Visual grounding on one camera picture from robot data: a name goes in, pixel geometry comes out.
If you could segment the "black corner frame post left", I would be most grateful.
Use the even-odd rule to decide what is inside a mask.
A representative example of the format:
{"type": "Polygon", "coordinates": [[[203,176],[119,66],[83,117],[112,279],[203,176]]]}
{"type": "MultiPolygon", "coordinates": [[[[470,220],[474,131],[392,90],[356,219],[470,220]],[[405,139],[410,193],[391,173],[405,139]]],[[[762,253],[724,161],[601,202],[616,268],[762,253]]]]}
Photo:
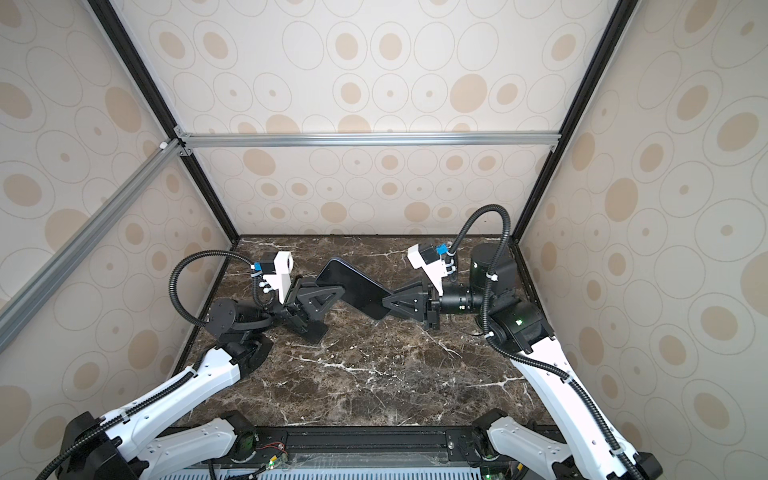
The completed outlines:
{"type": "Polygon", "coordinates": [[[180,156],[182,163],[230,244],[235,246],[240,240],[240,234],[225,211],[222,202],[214,191],[194,152],[187,146],[186,141],[182,139],[180,125],[169,108],[155,79],[148,70],[136,45],[130,38],[123,22],[119,19],[118,11],[110,1],[90,0],[87,1],[87,5],[104,30],[107,39],[114,47],[118,57],[126,67],[163,132],[171,140],[178,140],[180,142],[183,147],[183,153],[180,156]]]}

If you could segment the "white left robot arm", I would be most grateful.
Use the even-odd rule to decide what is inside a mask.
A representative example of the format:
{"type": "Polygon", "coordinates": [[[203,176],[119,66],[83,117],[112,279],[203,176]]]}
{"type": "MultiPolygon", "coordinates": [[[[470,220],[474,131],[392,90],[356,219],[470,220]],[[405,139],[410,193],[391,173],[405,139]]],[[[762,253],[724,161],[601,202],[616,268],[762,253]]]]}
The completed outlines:
{"type": "Polygon", "coordinates": [[[284,302],[266,306],[221,298],[204,328],[216,340],[191,365],[149,393],[100,417],[84,413],[65,428],[60,453],[40,473],[58,479],[159,479],[201,461],[247,459],[253,425],[229,413],[177,433],[167,428],[214,394],[235,385],[267,359],[266,331],[286,326],[312,343],[327,331],[326,312],[345,293],[340,285],[299,279],[284,302]]]}

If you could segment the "silver aluminium rail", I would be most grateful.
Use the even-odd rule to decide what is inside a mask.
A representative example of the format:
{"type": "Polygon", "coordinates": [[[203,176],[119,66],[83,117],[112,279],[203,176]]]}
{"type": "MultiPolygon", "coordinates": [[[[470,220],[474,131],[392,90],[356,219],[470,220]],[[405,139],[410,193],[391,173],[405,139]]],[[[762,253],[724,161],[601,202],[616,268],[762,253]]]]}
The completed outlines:
{"type": "Polygon", "coordinates": [[[410,147],[474,145],[557,145],[556,131],[516,132],[374,132],[303,134],[202,134],[186,133],[184,143],[193,148],[278,147],[410,147]]]}
{"type": "Polygon", "coordinates": [[[65,280],[137,201],[167,163],[179,156],[181,142],[169,139],[91,216],[70,240],[19,290],[1,311],[1,348],[17,338],[65,280]]]}

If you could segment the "black corner frame post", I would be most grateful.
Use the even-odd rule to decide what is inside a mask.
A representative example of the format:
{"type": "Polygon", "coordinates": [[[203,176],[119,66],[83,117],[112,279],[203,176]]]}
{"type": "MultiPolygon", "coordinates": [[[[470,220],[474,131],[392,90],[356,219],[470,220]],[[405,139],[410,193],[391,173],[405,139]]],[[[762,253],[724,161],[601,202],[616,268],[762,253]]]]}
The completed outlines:
{"type": "Polygon", "coordinates": [[[186,141],[182,139],[180,125],[169,108],[155,79],[148,70],[136,45],[130,38],[123,22],[119,19],[118,11],[110,1],[90,0],[87,1],[87,5],[104,30],[107,39],[114,47],[118,57],[126,67],[163,132],[171,140],[178,140],[180,142],[183,147],[183,153],[180,156],[182,163],[230,244],[235,246],[240,240],[240,234],[225,211],[222,202],[214,191],[194,152],[187,146],[186,141]]]}
{"type": "Polygon", "coordinates": [[[592,100],[593,94],[608,68],[608,64],[639,4],[640,1],[638,0],[621,0],[616,2],[606,28],[597,43],[589,64],[587,65],[581,83],[575,90],[575,95],[559,130],[559,141],[547,155],[542,169],[537,175],[536,182],[534,183],[521,211],[515,229],[511,233],[510,243],[512,245],[518,246],[521,243],[548,185],[550,184],[567,147],[571,143],[577,127],[592,100]]]}

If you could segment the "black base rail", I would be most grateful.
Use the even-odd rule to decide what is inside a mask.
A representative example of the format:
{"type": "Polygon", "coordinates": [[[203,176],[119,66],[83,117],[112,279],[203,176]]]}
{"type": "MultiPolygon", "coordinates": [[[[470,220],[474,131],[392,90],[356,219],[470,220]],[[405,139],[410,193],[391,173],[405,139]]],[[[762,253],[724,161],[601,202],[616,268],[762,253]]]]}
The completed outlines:
{"type": "Polygon", "coordinates": [[[472,426],[255,427],[220,458],[220,479],[536,479],[472,426]]]}

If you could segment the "black corner frame post right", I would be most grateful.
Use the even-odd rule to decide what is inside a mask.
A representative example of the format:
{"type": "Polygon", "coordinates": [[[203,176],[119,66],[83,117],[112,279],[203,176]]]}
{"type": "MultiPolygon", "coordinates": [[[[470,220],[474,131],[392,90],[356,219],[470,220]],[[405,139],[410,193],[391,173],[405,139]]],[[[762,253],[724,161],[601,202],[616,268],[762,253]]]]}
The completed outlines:
{"type": "Polygon", "coordinates": [[[587,65],[581,83],[575,90],[575,95],[559,130],[559,141],[547,155],[542,169],[537,175],[536,182],[534,183],[521,211],[515,229],[511,233],[510,243],[512,245],[518,246],[521,243],[548,185],[550,184],[567,147],[571,143],[577,127],[592,100],[593,94],[608,68],[608,64],[639,4],[640,1],[638,0],[621,0],[616,2],[606,28],[597,43],[589,64],[587,65]]]}

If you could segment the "silver aluminium rail left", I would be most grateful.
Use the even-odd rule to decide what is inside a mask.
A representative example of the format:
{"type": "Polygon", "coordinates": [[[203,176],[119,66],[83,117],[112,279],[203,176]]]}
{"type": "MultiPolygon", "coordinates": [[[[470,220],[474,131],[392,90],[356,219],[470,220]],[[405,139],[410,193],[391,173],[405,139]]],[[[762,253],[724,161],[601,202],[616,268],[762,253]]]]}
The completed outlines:
{"type": "Polygon", "coordinates": [[[1,348],[17,338],[65,280],[137,201],[167,163],[179,156],[181,142],[169,139],[91,216],[70,240],[19,290],[1,311],[1,348]]]}

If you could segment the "silver aluminium rail back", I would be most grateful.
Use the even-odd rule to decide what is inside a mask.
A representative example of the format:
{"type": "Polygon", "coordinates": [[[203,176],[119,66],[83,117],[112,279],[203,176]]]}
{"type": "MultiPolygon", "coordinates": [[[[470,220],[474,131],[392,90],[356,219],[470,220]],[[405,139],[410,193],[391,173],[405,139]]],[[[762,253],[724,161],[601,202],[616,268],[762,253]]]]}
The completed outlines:
{"type": "Polygon", "coordinates": [[[474,145],[557,145],[556,131],[516,132],[374,132],[303,134],[202,134],[186,133],[184,143],[193,148],[278,147],[410,147],[474,145]]]}

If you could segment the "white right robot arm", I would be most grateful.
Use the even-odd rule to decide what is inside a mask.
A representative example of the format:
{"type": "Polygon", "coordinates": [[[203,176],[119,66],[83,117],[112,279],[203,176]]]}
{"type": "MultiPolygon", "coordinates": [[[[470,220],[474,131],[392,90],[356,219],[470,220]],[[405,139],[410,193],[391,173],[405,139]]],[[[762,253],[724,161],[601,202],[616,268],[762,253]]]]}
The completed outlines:
{"type": "Polygon", "coordinates": [[[416,244],[407,251],[420,280],[383,300],[385,308],[429,327],[444,314],[474,314],[483,337],[533,386],[555,422],[523,425],[499,409],[478,418],[471,446],[483,461],[511,459],[522,477],[543,479],[657,479],[663,469],[605,417],[566,358],[543,312],[516,292],[518,268],[509,252],[491,264],[497,247],[477,245],[469,279],[453,282],[458,257],[448,246],[416,244]]]}

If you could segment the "black smartphone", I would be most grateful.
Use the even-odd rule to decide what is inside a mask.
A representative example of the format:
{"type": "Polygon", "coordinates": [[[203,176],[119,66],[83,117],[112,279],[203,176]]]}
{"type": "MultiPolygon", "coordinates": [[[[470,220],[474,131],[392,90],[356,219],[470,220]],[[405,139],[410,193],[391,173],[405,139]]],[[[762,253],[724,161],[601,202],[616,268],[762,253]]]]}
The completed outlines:
{"type": "Polygon", "coordinates": [[[328,261],[317,276],[316,284],[343,287],[341,299],[371,319],[381,320],[390,313],[383,300],[391,291],[341,258],[328,261]]]}

